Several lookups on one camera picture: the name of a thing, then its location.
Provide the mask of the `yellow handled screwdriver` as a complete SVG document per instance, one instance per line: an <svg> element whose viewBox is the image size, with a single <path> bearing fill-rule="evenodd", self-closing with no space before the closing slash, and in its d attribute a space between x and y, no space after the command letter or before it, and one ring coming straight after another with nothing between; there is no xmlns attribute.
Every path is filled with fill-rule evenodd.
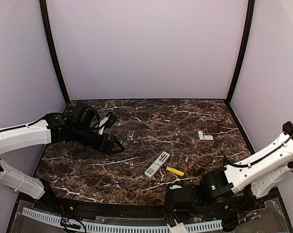
<svg viewBox="0 0 293 233"><path fill-rule="evenodd" d="M172 167L169 167L169 166L161 166L162 168L164 168L166 171L172 173L172 174L175 174L177 176L184 176L184 172L183 171L180 171L180 170L177 170L175 168L172 168Z"/></svg>

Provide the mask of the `white remote control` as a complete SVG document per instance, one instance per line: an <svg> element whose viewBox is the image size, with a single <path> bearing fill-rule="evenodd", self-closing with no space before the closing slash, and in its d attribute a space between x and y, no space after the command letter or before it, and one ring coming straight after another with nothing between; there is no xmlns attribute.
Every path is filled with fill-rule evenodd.
<svg viewBox="0 0 293 233"><path fill-rule="evenodd" d="M166 163L169 159L170 154L163 151L154 161L153 163L145 170L144 175L147 178L152 178L159 169Z"/></svg>

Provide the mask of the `white battery cover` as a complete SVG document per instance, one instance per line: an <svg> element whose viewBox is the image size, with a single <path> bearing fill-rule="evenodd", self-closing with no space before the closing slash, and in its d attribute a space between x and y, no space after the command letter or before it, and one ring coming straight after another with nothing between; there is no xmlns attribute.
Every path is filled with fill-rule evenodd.
<svg viewBox="0 0 293 233"><path fill-rule="evenodd" d="M203 134L202 131L199 131L199 132L198 132L198 136L199 136L199 139L200 139L200 140L204 140L204 139L205 139L205 138L204 138L204 134Z"/></svg>
<svg viewBox="0 0 293 233"><path fill-rule="evenodd" d="M214 140L212 135L205 135L204 140Z"/></svg>

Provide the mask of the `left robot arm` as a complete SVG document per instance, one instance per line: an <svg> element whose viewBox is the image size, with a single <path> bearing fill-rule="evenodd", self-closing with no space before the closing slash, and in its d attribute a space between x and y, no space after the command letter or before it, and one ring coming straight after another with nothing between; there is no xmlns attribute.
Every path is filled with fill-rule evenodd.
<svg viewBox="0 0 293 233"><path fill-rule="evenodd" d="M49 113L23 125L0 129L0 156L36 145L77 142L103 154L124 152L124 146L113 135L105 133L117 121L109 112L100 119L90 105L78 102L68 114ZM59 208L59 200L47 181L26 175L0 158L0 184L40 200L49 212Z"/></svg>

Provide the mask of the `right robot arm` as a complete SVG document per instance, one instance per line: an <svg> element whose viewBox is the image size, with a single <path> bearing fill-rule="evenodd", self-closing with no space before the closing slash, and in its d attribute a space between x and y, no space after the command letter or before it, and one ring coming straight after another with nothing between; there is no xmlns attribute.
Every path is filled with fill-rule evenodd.
<svg viewBox="0 0 293 233"><path fill-rule="evenodd" d="M228 206L250 210L288 173L293 173L293 124L255 154L233 163L224 158L222 167L202 177L199 185L171 185L165 196L165 210L202 212Z"/></svg>

